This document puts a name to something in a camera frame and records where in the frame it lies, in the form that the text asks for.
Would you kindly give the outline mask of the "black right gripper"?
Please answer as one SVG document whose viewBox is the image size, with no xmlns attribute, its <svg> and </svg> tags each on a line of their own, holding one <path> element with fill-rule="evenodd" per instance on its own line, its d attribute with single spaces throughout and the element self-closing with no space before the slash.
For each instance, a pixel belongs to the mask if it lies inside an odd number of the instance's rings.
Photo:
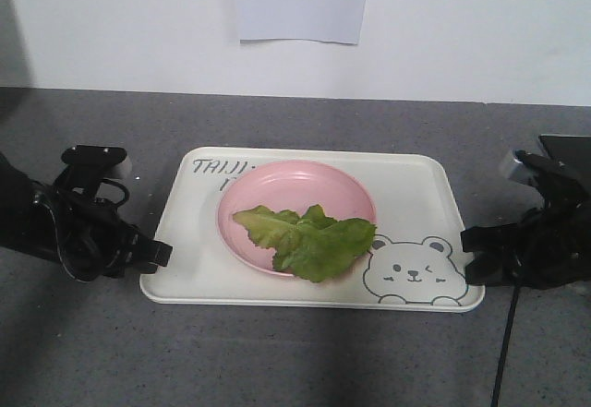
<svg viewBox="0 0 591 407">
<path fill-rule="evenodd" d="M 590 280 L 590 205 L 552 215 L 531 209 L 517 223 L 473 226 L 460 233 L 464 252 L 480 252 L 465 266 L 477 286 L 547 290 Z M 488 251 L 510 251 L 496 255 Z"/>
</svg>

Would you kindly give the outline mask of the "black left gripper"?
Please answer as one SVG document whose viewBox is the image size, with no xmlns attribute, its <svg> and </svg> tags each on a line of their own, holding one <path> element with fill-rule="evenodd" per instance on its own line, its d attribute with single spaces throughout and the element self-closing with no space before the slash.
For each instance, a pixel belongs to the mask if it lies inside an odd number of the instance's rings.
<svg viewBox="0 0 591 407">
<path fill-rule="evenodd" d="M 67 274 L 90 282 L 100 276 L 122 279 L 128 272 L 153 274 L 166 267 L 173 247 L 151 239 L 123 221 L 119 208 L 129 192 L 117 185 L 123 197 L 86 197 L 78 192 L 49 188 L 45 207 L 54 223 L 56 254 Z"/>
</svg>

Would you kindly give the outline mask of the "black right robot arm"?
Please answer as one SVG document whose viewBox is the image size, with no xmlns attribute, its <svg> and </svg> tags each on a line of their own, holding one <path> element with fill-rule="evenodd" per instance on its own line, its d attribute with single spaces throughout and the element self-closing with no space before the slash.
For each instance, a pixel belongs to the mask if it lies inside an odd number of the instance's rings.
<svg viewBox="0 0 591 407">
<path fill-rule="evenodd" d="M 541 173 L 544 199 L 518 222 L 474 226 L 461 232 L 469 284 L 522 285 L 547 290 L 590 279 L 590 195 L 575 177 Z"/>
</svg>

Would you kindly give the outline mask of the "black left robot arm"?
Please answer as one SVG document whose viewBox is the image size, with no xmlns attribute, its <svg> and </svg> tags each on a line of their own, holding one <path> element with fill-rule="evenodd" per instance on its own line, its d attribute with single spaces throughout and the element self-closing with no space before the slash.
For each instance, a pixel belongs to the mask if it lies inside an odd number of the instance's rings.
<svg viewBox="0 0 591 407">
<path fill-rule="evenodd" d="M 65 170 L 51 184 L 1 160 L 1 245 L 63 267 L 73 279 L 121 278 L 126 269 L 153 274 L 173 248 L 121 219 L 129 199 L 120 184 L 127 151 L 76 145 L 61 156 Z"/>
</svg>

